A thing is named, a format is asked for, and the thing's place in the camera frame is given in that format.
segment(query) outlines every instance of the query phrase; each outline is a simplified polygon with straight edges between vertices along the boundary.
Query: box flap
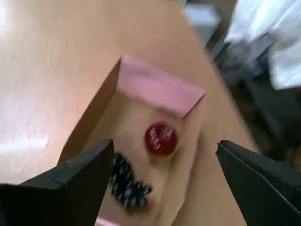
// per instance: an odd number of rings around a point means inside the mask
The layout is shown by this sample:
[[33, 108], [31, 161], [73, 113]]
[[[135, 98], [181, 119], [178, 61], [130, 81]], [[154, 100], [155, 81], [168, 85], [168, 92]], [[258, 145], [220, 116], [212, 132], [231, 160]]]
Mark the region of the box flap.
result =
[[88, 108], [85, 110], [80, 121], [71, 133], [62, 150], [58, 163], [64, 162], [76, 156], [83, 150], [90, 133], [97, 124], [111, 97], [116, 91], [119, 68], [120, 61], [114, 65], [108, 77], [93, 97]]
[[205, 90], [154, 66], [123, 55], [117, 90], [183, 118]]

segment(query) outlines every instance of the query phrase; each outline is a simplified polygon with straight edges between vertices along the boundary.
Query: black beads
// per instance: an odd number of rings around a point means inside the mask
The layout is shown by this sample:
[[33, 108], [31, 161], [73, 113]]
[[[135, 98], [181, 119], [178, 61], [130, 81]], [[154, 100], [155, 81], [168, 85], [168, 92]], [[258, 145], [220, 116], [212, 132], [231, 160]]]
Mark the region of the black beads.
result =
[[115, 153], [110, 178], [111, 192], [127, 210], [145, 206], [148, 203], [146, 195], [152, 191], [151, 186], [144, 186], [142, 181], [135, 183], [134, 180], [130, 163], [121, 153]]

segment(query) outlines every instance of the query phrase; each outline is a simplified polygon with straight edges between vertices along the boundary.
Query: white cloth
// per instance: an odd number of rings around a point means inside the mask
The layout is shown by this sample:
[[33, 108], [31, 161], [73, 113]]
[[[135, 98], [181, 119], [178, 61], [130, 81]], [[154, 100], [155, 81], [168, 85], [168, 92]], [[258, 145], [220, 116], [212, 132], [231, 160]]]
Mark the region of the white cloth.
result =
[[238, 0], [226, 42], [253, 42], [267, 32], [275, 89], [301, 86], [301, 0]]

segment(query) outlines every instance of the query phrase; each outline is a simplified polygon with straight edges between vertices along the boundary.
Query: red button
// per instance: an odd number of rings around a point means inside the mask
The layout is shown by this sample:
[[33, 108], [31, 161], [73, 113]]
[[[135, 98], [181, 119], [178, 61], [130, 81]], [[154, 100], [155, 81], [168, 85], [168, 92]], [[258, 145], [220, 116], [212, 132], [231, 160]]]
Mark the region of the red button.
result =
[[174, 152], [178, 138], [174, 128], [158, 122], [151, 125], [144, 135], [145, 145], [155, 155], [169, 155]]

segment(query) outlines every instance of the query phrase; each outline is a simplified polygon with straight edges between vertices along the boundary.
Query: wooden table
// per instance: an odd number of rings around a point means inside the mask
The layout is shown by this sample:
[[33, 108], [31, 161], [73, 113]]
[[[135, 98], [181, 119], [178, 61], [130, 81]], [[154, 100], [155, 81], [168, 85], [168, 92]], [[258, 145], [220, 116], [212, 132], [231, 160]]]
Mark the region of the wooden table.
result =
[[216, 143], [254, 149], [181, 7], [157, 0], [27, 0], [0, 4], [0, 182], [56, 165], [92, 96], [122, 53], [207, 90], [187, 201], [175, 225], [244, 225]]

